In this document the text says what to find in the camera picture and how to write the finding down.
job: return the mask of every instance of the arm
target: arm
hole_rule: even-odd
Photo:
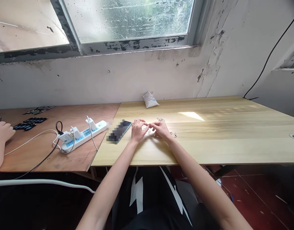
[[[195,192],[221,228],[252,229],[221,187],[170,135],[165,122],[154,122],[150,126],[166,141]]]
[[[6,124],[4,121],[0,121],[0,167],[4,159],[5,143],[15,134],[15,130],[11,124]]]
[[[145,130],[142,130],[143,125],[147,125]],[[77,230],[103,229],[128,170],[134,151],[148,129],[149,126],[144,120],[134,120],[131,140],[97,188],[77,226]]]

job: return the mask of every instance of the plywood table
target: plywood table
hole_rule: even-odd
[[[115,119],[133,122],[166,120],[170,132],[200,164],[294,163],[294,118],[238,96],[158,101],[146,109],[144,102],[126,102]],[[131,129],[118,144],[102,142],[92,166],[113,165],[130,140]],[[131,165],[176,165],[161,138],[147,133]]]
[[[30,109],[0,110],[2,120],[15,126],[30,117],[47,117],[43,123],[29,131],[17,130],[16,134],[6,143],[5,153],[19,147],[32,137],[47,129],[55,130],[55,123],[63,122],[63,130],[76,126],[79,131],[87,129],[86,115],[95,123],[113,119],[120,104],[60,106],[37,115],[25,114]],[[94,137],[97,147],[100,146],[106,132]],[[56,138],[54,132],[43,134],[20,149],[6,155],[0,172],[27,172],[40,163],[52,150],[52,141]],[[58,148],[34,172],[86,172],[96,154],[92,140],[76,148],[69,154],[62,154]]]

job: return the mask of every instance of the black charging cable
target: black charging cable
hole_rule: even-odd
[[[58,130],[58,123],[61,123],[61,131],[60,130]],[[56,124],[55,124],[55,128],[57,129],[57,131],[58,131],[58,133],[60,134],[60,133],[62,133],[63,134],[63,132],[62,132],[62,130],[63,130],[63,123],[61,122],[61,121],[58,121]],[[20,176],[20,177],[17,177],[17,178],[15,178],[15,179],[13,179],[13,180],[17,180],[17,179],[19,179],[19,178],[21,178],[21,177],[23,177],[23,176],[25,176],[25,175],[27,175],[28,173],[30,173],[30,172],[32,172],[34,169],[36,169],[38,166],[40,166],[41,165],[41,163],[43,163],[52,153],[53,153],[53,151],[56,149],[56,147],[58,146],[58,142],[60,141],[60,139],[58,139],[58,141],[57,141],[57,143],[55,144],[55,146],[54,146],[54,148],[51,150],[51,152],[48,154],[48,156],[46,156],[37,166],[35,166],[33,169],[31,169],[29,172],[27,172],[27,173],[25,173],[25,174],[23,174],[22,176]]]
[[[273,47],[272,51],[269,53],[269,55],[268,55],[268,57],[267,57],[267,59],[266,59],[266,62],[265,62],[265,64],[264,64],[264,66],[263,66],[263,69],[262,69],[262,71],[261,71],[259,77],[258,77],[257,80],[255,81],[255,83],[250,87],[250,89],[245,93],[245,95],[244,95],[243,98],[246,97],[246,95],[249,93],[249,91],[255,86],[255,84],[256,84],[256,83],[258,82],[258,80],[260,79],[260,77],[261,77],[261,75],[262,75],[262,73],[263,73],[263,71],[264,71],[264,69],[265,69],[265,67],[266,67],[266,64],[267,64],[267,62],[268,62],[268,60],[269,60],[269,58],[270,58],[272,52],[274,51],[274,49],[276,48],[276,46],[278,45],[278,43],[280,42],[280,40],[282,39],[282,37],[285,35],[285,33],[288,31],[288,29],[290,28],[290,26],[293,24],[293,22],[294,22],[294,19],[291,21],[291,23],[289,24],[289,26],[286,28],[286,30],[284,31],[284,33],[281,35],[281,37],[279,38],[279,40],[276,42],[275,46]]]

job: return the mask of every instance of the power strip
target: power strip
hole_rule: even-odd
[[[106,122],[104,120],[102,120],[101,122],[98,122],[96,124],[96,130],[92,130],[92,135],[93,137],[96,136],[97,134],[103,132],[106,130]],[[63,143],[62,144],[62,150],[64,152],[70,152],[71,149],[75,150],[77,147],[79,147],[80,145],[84,144],[85,142],[87,142],[88,140],[90,140],[92,137],[90,135],[90,129],[86,129],[82,132],[80,132],[80,134],[82,135],[79,139],[76,139],[75,142],[72,139],[71,141],[67,142],[67,143]]]

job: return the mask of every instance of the hand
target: hand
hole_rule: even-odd
[[[135,119],[132,123],[131,140],[139,143],[143,139],[148,129],[149,125],[146,123],[146,121],[144,121],[143,119]]]
[[[170,134],[166,123],[164,121],[156,121],[149,124],[152,127],[152,131],[156,130],[155,136],[160,135],[165,141],[167,141],[172,135]]]
[[[0,143],[5,144],[15,132],[11,124],[0,121]]]

